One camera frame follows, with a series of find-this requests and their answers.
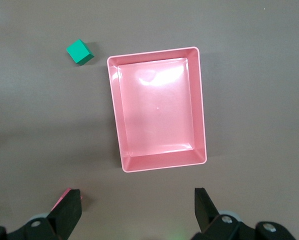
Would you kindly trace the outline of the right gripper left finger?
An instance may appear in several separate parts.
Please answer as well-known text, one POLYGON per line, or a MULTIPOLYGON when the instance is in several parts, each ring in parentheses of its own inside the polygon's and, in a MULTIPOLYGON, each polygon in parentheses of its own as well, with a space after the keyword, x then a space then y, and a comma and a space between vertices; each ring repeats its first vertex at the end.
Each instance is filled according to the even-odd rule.
POLYGON ((67 240, 81 216, 81 191, 70 189, 46 217, 31 219, 10 233, 0 226, 0 240, 67 240))

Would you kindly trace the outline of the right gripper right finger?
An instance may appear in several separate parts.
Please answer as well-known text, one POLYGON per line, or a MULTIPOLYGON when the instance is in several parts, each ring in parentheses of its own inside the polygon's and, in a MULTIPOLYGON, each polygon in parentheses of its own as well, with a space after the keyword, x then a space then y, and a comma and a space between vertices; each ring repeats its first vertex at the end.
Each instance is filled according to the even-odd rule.
POLYGON ((228 213, 221 214, 205 188, 194 189, 194 213, 200 232, 193 240, 294 240, 283 225, 260 221, 254 228, 228 213))

